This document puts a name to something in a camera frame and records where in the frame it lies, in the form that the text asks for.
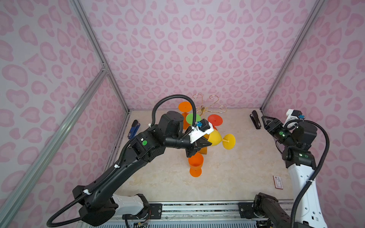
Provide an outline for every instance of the white cable tie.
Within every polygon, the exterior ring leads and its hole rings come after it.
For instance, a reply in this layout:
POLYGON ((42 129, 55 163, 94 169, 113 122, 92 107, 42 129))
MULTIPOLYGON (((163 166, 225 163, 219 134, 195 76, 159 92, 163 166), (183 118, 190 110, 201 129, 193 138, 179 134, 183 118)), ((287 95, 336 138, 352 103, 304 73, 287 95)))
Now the white cable tie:
POLYGON ((91 195, 92 194, 92 192, 89 192, 88 189, 85 189, 83 192, 86 193, 87 195, 91 195))

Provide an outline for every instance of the orange disc base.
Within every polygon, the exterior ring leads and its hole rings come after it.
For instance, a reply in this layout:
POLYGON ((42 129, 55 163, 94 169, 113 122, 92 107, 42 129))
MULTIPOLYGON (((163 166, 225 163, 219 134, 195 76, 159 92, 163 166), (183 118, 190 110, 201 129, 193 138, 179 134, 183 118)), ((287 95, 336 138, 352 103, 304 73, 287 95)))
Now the orange disc base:
POLYGON ((199 177, 201 175, 201 169, 198 170, 190 169, 190 175, 193 177, 199 177))

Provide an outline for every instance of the small box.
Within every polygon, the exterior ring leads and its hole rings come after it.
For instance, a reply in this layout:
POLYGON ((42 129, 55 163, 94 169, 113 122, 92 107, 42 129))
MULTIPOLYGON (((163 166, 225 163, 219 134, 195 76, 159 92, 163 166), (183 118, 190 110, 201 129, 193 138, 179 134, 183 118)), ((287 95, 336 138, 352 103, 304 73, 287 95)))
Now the small box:
POLYGON ((283 182, 281 181, 280 176, 273 176, 274 178, 274 184, 276 189, 284 189, 283 188, 283 182))

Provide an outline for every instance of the beige table surface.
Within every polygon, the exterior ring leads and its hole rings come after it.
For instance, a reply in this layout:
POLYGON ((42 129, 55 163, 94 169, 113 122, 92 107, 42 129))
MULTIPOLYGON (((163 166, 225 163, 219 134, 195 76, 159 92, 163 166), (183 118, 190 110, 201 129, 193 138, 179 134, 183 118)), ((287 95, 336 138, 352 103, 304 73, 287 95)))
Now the beige table surface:
MULTIPOLYGON (((222 137, 233 134, 236 145, 231 150, 224 149, 222 143, 208 147, 200 177, 189 174, 185 150, 166 148, 164 154, 135 172, 115 194, 142 193, 150 202, 253 200, 259 192, 277 199, 292 199, 292 184, 285 163, 271 135, 264 128, 255 129, 249 117, 252 110, 228 109, 219 114, 223 124, 217 127, 218 131, 222 137), (281 176, 283 190, 275 189, 273 175, 281 176)), ((156 123, 166 112, 157 111, 156 123)), ((137 132, 140 133, 151 123, 151 111, 131 112, 122 146, 128 141, 135 119, 141 124, 137 132)))

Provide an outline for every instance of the heart pattern wall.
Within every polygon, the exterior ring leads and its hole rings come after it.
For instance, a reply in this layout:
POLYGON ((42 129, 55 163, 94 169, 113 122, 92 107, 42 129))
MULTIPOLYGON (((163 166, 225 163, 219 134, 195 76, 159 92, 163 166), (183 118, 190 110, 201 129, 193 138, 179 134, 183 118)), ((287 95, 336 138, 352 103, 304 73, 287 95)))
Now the heart pattern wall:
MULTIPOLYGON (((74 187, 98 178, 105 170, 124 116, 106 78, 9 227, 46 227, 50 216, 74 200, 74 187)), ((70 208, 55 222, 78 217, 80 208, 70 208)))
POLYGON ((146 109, 177 93, 261 106, 315 0, 81 2, 128 107, 146 109))
POLYGON ((0 2, 0 207, 101 66, 67 0, 0 2))
MULTIPOLYGON (((286 119, 301 110, 330 136, 316 178, 323 216, 332 228, 365 226, 365 2, 330 0, 297 53, 265 114, 286 119)), ((317 131, 310 151, 324 149, 317 131)))

